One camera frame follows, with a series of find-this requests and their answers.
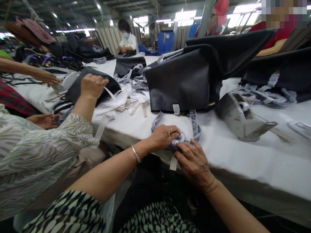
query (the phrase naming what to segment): bag flap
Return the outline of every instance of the bag flap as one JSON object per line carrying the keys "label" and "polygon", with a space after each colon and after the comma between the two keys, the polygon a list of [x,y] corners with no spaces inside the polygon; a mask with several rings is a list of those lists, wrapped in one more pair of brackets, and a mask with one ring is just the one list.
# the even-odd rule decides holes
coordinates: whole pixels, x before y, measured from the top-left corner
{"label": "bag flap", "polygon": [[246,67],[242,80],[266,85],[272,74],[279,72],[275,87],[296,92],[311,91],[311,47],[291,52],[256,58]]}
{"label": "bag flap", "polygon": [[116,68],[114,74],[116,73],[120,76],[126,75],[133,66],[142,64],[143,67],[146,67],[146,60],[144,57],[120,57],[117,58]]}
{"label": "bag flap", "polygon": [[267,29],[234,36],[191,39],[186,41],[187,47],[184,48],[184,53],[195,50],[198,46],[212,46],[214,61],[219,69],[216,73],[224,80],[246,66],[272,39],[276,31],[276,29]]}
{"label": "bag flap", "polygon": [[[92,74],[92,75],[100,75],[102,76],[104,79],[109,79],[109,83],[106,85],[106,88],[112,92],[112,94],[115,94],[117,91],[121,90],[120,85],[118,84],[118,82],[112,78],[111,76],[109,76],[108,74],[102,73],[100,71],[97,71],[95,69],[92,69],[90,67],[86,67],[82,70],[82,72],[80,73],[80,75],[78,76],[78,78],[75,80],[75,82],[72,84],[72,86],[69,88],[69,90],[67,91],[67,93],[65,94],[65,97],[70,100],[72,103],[76,104],[78,98],[81,95],[81,81],[84,78],[84,76],[86,76],[87,74]],[[97,102],[96,102],[96,106],[105,101],[110,99],[111,96],[109,95],[109,93],[104,89],[104,91],[102,92],[102,94],[100,95],[100,97],[98,98]]]}

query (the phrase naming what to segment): white shirt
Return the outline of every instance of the white shirt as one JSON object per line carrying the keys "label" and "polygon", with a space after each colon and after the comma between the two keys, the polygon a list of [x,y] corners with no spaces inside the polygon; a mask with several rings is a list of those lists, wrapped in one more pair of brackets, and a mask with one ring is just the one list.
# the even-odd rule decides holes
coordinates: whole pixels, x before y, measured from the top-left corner
{"label": "white shirt", "polygon": [[119,46],[120,46],[121,48],[131,46],[131,47],[133,48],[133,50],[136,50],[136,54],[139,53],[138,46],[137,46],[136,36],[134,36],[132,33],[130,33],[128,39],[122,38],[122,41],[121,41],[121,43],[119,44]]}

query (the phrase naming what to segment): blue container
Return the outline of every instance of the blue container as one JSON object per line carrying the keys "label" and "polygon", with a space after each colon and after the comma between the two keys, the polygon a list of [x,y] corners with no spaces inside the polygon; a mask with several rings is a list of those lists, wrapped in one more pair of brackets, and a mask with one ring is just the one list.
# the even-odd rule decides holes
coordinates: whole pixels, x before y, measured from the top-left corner
{"label": "blue container", "polygon": [[158,36],[158,51],[162,52],[171,52],[173,47],[173,33],[159,33]]}

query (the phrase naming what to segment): red plaid clothing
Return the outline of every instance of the red plaid clothing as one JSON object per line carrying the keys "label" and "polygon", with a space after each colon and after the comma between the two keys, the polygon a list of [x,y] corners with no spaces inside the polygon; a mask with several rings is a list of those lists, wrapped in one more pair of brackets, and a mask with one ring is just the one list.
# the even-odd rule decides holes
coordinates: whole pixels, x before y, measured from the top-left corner
{"label": "red plaid clothing", "polygon": [[0,79],[0,103],[26,116],[36,115],[36,109],[12,87]]}

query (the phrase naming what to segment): black hair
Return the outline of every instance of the black hair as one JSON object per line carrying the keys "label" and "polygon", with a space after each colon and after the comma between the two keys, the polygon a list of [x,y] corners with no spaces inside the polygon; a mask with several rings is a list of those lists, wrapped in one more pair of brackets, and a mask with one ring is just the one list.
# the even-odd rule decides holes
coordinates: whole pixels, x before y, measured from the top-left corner
{"label": "black hair", "polygon": [[130,33],[130,31],[131,31],[130,25],[125,19],[119,20],[118,28],[119,28],[119,30],[125,30],[128,33]]}

